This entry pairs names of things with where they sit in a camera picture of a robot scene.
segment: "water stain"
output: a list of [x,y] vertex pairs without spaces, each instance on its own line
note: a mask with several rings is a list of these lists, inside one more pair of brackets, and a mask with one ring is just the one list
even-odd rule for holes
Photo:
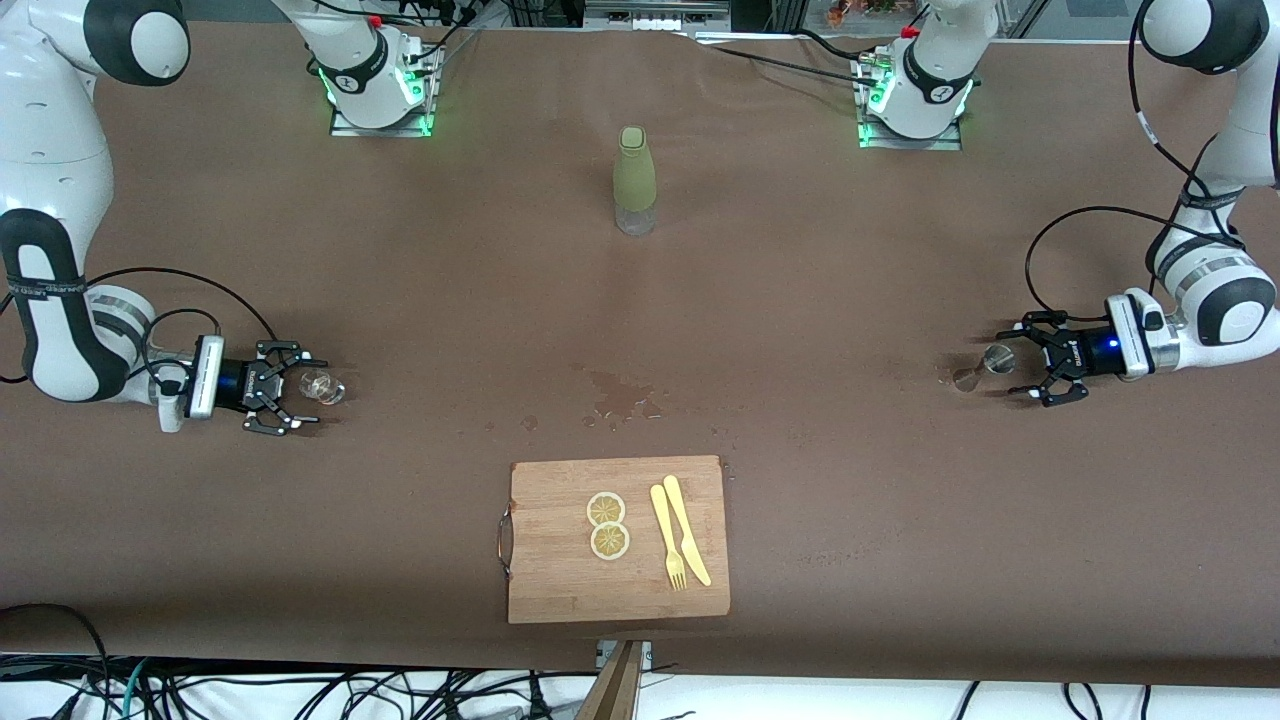
[[570,365],[573,370],[586,372],[595,386],[596,416],[609,420],[609,427],[617,429],[617,423],[627,423],[632,418],[657,420],[663,410],[653,401],[653,386],[632,384],[622,380],[622,375],[586,370],[579,363]]

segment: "yellow plastic knife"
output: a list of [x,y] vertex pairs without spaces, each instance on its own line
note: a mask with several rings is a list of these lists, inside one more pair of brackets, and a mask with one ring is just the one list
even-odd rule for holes
[[671,507],[676,511],[676,519],[680,520],[680,534],[684,536],[680,538],[680,552],[689,562],[689,569],[698,577],[698,582],[710,585],[712,577],[707,574],[707,565],[703,565],[703,556],[698,552],[694,533],[689,529],[689,514],[685,512],[685,496],[680,495],[680,480],[676,479],[676,475],[667,475],[662,480],[662,487],[667,491],[667,500],[671,501]]

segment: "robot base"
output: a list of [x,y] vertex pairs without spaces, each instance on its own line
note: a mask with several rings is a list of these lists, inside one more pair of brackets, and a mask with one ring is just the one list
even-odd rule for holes
[[[883,56],[881,50],[877,49],[874,59]],[[864,63],[861,60],[850,60],[849,69],[852,70],[854,77],[869,77],[876,81],[882,79],[884,70],[874,61],[870,56],[864,56],[872,63]],[[947,129],[937,137],[931,137],[927,140],[914,140],[910,137],[902,137],[896,132],[888,129],[884,120],[879,119],[873,113],[868,111],[867,106],[872,101],[872,96],[878,91],[878,87],[867,87],[863,85],[854,85],[854,104],[858,106],[858,146],[859,147],[887,147],[890,150],[961,150],[960,145],[960,123],[952,120]]]
[[443,74],[440,59],[443,55],[443,51],[431,54],[416,72],[421,77],[406,83],[410,92],[421,94],[425,100],[398,122],[384,128],[362,128],[352,124],[334,108],[333,118],[329,120],[329,135],[333,137],[431,137],[435,129],[435,104],[440,96],[440,76]]

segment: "cutting board handle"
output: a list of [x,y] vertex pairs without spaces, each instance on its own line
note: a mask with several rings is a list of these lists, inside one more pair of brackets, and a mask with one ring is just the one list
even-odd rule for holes
[[502,577],[506,578],[507,580],[511,580],[511,560],[507,560],[507,553],[503,552],[503,550],[502,550],[502,537],[504,534],[507,534],[506,533],[507,528],[511,528],[511,546],[509,547],[515,547],[515,544],[516,544],[516,525],[511,520],[511,506],[512,505],[515,505],[515,502],[509,502],[508,501],[507,502],[507,510],[502,514],[502,518],[498,518],[498,562],[502,564]]

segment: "lemon slice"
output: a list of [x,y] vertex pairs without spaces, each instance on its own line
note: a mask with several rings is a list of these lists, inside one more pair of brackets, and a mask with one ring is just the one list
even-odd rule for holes
[[591,530],[591,552],[600,560],[617,560],[631,547],[631,533],[622,523],[600,523]]
[[586,519],[593,525],[621,523],[627,516],[627,503],[612,492],[598,492],[586,503]]

